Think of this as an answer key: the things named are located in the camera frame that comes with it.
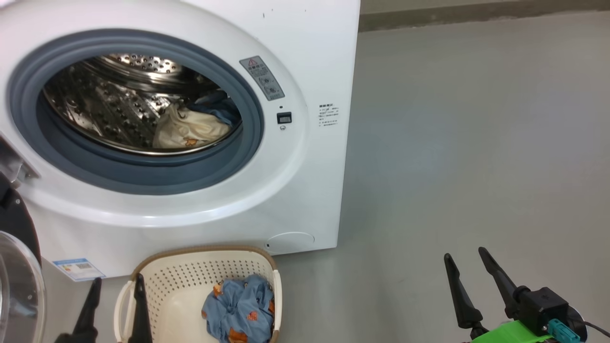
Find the concrete floor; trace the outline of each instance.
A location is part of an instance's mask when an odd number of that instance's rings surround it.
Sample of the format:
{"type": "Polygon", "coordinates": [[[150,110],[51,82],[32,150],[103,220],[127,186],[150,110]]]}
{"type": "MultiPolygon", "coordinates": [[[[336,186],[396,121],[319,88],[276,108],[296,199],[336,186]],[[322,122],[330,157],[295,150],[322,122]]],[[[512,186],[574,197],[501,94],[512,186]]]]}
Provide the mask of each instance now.
{"type": "MultiPolygon", "coordinates": [[[[442,257],[484,325],[506,320],[476,249],[610,327],[610,15],[458,24],[359,37],[339,247],[278,256],[281,341],[463,342],[442,257]]],[[[45,264],[45,342],[88,284],[45,264]]],[[[104,280],[113,342],[124,278],[104,280]]],[[[591,334],[589,342],[603,341],[591,334]]]]}

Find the metal hinge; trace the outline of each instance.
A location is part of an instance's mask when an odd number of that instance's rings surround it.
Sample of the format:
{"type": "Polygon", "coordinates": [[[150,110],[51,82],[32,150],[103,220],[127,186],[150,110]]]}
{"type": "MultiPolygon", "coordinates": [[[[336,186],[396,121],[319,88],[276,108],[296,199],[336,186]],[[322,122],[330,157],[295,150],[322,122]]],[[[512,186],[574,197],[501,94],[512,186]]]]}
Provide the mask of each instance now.
{"type": "Polygon", "coordinates": [[[0,173],[9,180],[14,189],[26,179],[38,177],[34,169],[23,161],[2,136],[0,136],[0,173]]]}

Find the teal connector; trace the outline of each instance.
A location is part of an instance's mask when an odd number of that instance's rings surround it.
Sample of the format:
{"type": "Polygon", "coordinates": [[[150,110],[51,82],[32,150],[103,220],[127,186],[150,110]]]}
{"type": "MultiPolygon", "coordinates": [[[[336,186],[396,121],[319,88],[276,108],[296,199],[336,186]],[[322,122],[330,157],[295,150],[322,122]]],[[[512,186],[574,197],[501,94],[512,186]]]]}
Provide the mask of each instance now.
{"type": "Polygon", "coordinates": [[[579,343],[578,336],[569,327],[559,321],[559,319],[551,319],[548,322],[548,334],[553,336],[559,343],[579,343]]]}

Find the black cable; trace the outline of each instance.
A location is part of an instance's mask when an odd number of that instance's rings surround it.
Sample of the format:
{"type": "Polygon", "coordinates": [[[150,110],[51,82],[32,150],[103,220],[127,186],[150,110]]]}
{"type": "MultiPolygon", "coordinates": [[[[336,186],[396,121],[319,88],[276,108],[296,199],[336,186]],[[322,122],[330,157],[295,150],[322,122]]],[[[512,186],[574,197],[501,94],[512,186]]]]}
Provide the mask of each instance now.
{"type": "Polygon", "coordinates": [[[602,333],[604,336],[606,336],[606,337],[610,337],[610,332],[608,332],[608,331],[606,331],[606,330],[604,330],[604,329],[602,329],[602,328],[598,327],[597,325],[595,325],[595,324],[591,324],[591,323],[589,323],[589,322],[583,322],[583,323],[584,323],[585,325],[587,325],[588,327],[592,327],[592,328],[596,329],[597,331],[601,332],[601,333],[602,333]]]}

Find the white washing machine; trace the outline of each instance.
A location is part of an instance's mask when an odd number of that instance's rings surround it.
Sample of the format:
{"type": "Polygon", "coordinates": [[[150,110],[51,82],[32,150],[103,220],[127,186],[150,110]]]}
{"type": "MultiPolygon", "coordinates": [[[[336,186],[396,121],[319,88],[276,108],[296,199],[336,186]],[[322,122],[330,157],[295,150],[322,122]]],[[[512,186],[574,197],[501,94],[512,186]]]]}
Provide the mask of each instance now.
{"type": "Polygon", "coordinates": [[[335,247],[358,15],[357,0],[3,1],[0,170],[42,256],[87,280],[189,245],[335,247]],[[200,136],[172,121],[197,115],[200,136]],[[158,143],[168,122],[184,146],[158,143]]]}

